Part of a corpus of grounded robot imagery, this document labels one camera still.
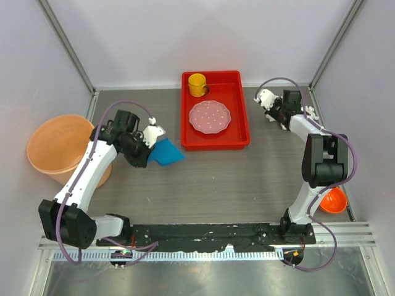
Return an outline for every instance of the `metal frame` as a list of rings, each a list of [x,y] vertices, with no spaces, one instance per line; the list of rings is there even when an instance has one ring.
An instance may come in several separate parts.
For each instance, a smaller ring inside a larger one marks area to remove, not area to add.
[[[85,69],[82,66],[76,52],[74,51],[68,37],[66,36],[61,24],[59,23],[54,11],[52,10],[51,6],[48,3],[48,0],[37,0],[38,4],[42,8],[42,11],[46,18],[48,19],[49,23],[53,27],[61,45],[64,47],[67,55],[69,56],[71,62],[74,64],[78,74],[81,76],[81,79],[84,81],[88,91],[91,93],[91,101],[86,111],[86,118],[89,120],[93,119],[94,110],[96,107],[96,103],[98,100],[99,92],[96,91],[95,87],[93,86],[92,82],[89,79],[88,74],[86,73]],[[320,107],[317,104],[316,100],[316,93],[315,87],[321,78],[323,72],[325,71],[326,67],[330,63],[333,55],[335,54],[336,50],[339,48],[342,40],[344,39],[346,33],[348,32],[349,28],[351,27],[353,21],[357,17],[358,13],[360,12],[365,0],[355,0],[349,9],[340,29],[338,30],[331,46],[328,48],[323,60],[318,67],[313,80],[309,84],[309,91],[313,99],[313,104],[317,113],[321,118],[321,123],[325,122],[323,115],[321,113]],[[348,222],[348,223],[326,223],[335,233],[336,238],[338,239],[338,243],[340,247],[352,247],[352,246],[359,246],[361,250],[361,254],[364,258],[364,263],[366,265],[368,275],[372,282],[372,286],[374,291],[377,295],[390,295],[388,291],[388,286],[385,283],[385,279],[383,279],[383,271],[380,268],[380,265],[377,260],[376,254],[376,244],[372,235],[372,232],[366,222]],[[327,233],[327,231],[322,228],[321,226],[314,224],[314,231],[316,233],[316,240],[317,244],[315,245],[307,245],[306,247],[314,248],[314,247],[333,247],[333,240],[331,236]],[[276,252],[279,252],[283,245],[276,245]],[[286,247],[300,247],[300,245],[287,245]],[[106,250],[113,250],[119,249],[118,247],[98,247],[96,245],[92,245],[88,251],[86,252],[106,252]],[[76,249],[69,248],[70,251],[74,252]],[[35,273],[35,280],[33,281],[30,295],[31,296],[39,296],[42,295],[44,292],[45,284],[50,275],[50,267],[52,263],[52,259],[59,251],[58,245],[56,242],[49,241],[45,238],[42,238],[39,248],[37,261],[38,266]],[[274,257],[277,259],[279,253],[276,253]],[[265,258],[271,258],[272,254],[264,254],[260,260],[264,260]]]
[[[345,222],[345,223],[326,223],[329,226],[336,238],[338,238],[339,247],[360,247],[362,255],[368,262],[367,269],[372,282],[372,286],[377,295],[389,295],[379,294],[380,292],[386,291],[386,286],[383,285],[384,280],[381,275],[381,269],[376,261],[376,256],[372,255],[372,252],[376,248],[376,243],[374,241],[372,231],[369,228],[367,222]],[[313,223],[314,233],[316,236],[317,244],[307,245],[308,248],[322,248],[322,247],[333,247],[333,240],[330,234],[327,233],[326,229],[317,223]],[[282,248],[295,248],[302,247],[301,245],[274,245],[274,252],[256,252],[256,253],[234,253],[232,247],[227,247],[227,249],[222,253],[217,253],[216,255],[209,256],[210,254],[198,254],[198,253],[168,253],[158,254],[152,253],[152,255],[146,259],[147,261],[207,261],[207,260],[279,260],[282,256]],[[92,245],[88,250],[83,251],[86,253],[86,261],[108,261],[109,253],[114,250],[121,249],[120,247],[98,247],[97,245]],[[67,250],[71,254],[77,254],[77,249],[74,247],[67,247]],[[42,295],[46,281],[48,279],[49,269],[51,262],[53,261],[63,261],[62,255],[59,252],[57,242],[47,240],[42,237],[39,244],[39,251],[41,253],[41,260],[38,266],[38,272],[36,273],[36,279],[31,290],[30,296]]]
[[[310,83],[299,83],[300,86],[310,86]],[[243,83],[244,88],[258,88],[260,83]],[[271,82],[267,84],[268,87],[294,87],[292,83],[288,82]],[[145,86],[127,86],[127,87],[97,87],[96,91],[134,91],[142,89],[180,89],[181,84],[170,84],[170,85],[145,85]]]
[[[62,26],[60,25],[54,11],[52,10],[52,7],[49,5],[48,0],[37,0],[37,3],[44,12],[44,15],[48,19],[48,22],[54,29],[58,40],[60,41],[67,55],[69,56],[71,62],[75,66],[78,74],[81,76],[81,79],[84,81],[84,84],[86,85],[86,88],[88,88],[89,93],[94,94],[94,86],[89,79],[88,74],[86,74],[84,67],[82,66],[77,54],[74,51],[73,46],[67,38]]]
[[[324,55],[324,58],[322,59],[320,66],[315,72],[313,80],[311,81],[310,84],[310,87],[312,89],[316,87],[319,79],[322,76],[322,73],[325,71],[326,67],[328,66],[336,50],[339,48],[339,45],[341,44],[342,40],[344,39],[346,33],[350,29],[352,23],[354,22],[355,18],[357,17],[358,13],[360,12],[365,2],[366,0],[354,0],[354,3],[352,3],[352,6],[349,9],[345,19],[343,20],[340,29],[338,30],[334,40],[332,41],[330,47],[328,48],[326,54]]]

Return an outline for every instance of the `gray table surface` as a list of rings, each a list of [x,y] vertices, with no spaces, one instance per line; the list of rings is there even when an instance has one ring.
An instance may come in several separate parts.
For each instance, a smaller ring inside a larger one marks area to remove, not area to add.
[[[282,94],[283,88],[271,88]],[[144,104],[183,151],[186,159],[171,166],[150,163],[133,168],[119,155],[107,182],[95,191],[91,216],[116,213],[132,223],[252,223],[279,222],[302,186],[304,143],[277,123],[269,123],[253,102],[256,88],[244,88],[251,143],[243,150],[185,152],[180,145],[180,89],[101,91],[94,113],[96,125],[113,102],[130,99]],[[132,105],[118,109],[147,116]],[[349,221],[347,212],[329,215],[317,210],[322,221]]]

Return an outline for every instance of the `blue cloth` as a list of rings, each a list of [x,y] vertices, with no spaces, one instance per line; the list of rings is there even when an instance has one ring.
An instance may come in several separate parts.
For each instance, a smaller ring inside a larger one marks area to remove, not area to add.
[[[168,138],[156,142],[154,150],[148,157],[148,162],[155,160],[159,165],[166,166],[183,160],[185,156]]]

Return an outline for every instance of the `small orange bowl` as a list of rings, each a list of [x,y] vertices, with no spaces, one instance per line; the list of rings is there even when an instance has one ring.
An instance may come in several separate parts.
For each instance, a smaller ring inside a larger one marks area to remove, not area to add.
[[[330,214],[339,214],[347,207],[347,196],[339,188],[335,187],[326,194],[320,204],[320,208]]]

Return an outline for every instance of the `dotted plate pattern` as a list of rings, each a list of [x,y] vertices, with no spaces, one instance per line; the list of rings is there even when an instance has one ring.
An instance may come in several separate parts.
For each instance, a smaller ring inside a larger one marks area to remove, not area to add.
[[[189,112],[189,122],[204,134],[217,134],[225,130],[231,121],[230,111],[217,101],[203,101]]]

